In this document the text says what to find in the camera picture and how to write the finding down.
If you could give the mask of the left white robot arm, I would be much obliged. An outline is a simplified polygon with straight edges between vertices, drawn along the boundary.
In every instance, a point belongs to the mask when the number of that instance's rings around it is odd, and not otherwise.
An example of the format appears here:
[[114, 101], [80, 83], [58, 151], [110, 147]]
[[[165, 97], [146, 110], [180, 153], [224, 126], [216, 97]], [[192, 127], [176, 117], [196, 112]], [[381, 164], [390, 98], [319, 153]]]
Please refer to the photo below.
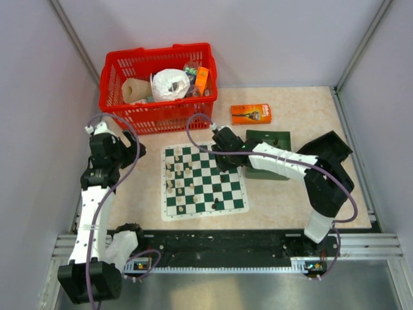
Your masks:
[[91, 155], [81, 176], [81, 216], [76, 242], [66, 265], [59, 267], [57, 279], [73, 304], [96, 305], [119, 298], [122, 272], [130, 257], [146, 250], [139, 226], [120, 226], [106, 242], [110, 208], [116, 196], [120, 171], [136, 164], [145, 155], [145, 146], [128, 130], [126, 146], [106, 122], [87, 126]]

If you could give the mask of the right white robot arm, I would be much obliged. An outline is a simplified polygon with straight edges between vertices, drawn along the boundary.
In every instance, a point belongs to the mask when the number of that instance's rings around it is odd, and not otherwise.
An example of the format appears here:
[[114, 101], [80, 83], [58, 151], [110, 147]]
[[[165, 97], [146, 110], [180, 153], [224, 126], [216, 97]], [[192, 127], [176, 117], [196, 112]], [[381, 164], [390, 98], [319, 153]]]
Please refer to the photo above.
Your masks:
[[315, 154], [296, 153], [277, 148], [261, 139], [249, 138], [243, 141], [229, 126], [211, 125], [215, 144], [212, 146], [217, 167], [226, 172], [238, 167], [268, 171], [288, 179], [299, 181], [307, 191], [312, 207], [310, 219], [301, 239], [302, 250], [311, 256], [325, 247], [325, 237], [336, 216], [349, 200], [354, 182], [342, 166], [350, 154], [338, 154], [345, 144], [336, 139], [339, 147], [327, 145], [322, 139], [315, 139], [306, 149], [319, 149]]

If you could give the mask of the dark pawn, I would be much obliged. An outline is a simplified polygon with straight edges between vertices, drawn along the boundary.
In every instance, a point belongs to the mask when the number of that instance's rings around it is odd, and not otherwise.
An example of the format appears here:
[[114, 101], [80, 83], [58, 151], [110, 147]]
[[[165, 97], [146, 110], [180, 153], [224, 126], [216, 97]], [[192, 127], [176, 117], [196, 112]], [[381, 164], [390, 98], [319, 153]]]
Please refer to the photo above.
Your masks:
[[218, 198], [215, 198], [215, 200], [214, 200], [211, 208], [212, 208], [213, 210], [216, 210], [216, 208], [217, 208], [217, 206], [218, 206], [218, 203], [219, 203], [219, 199], [218, 199]]

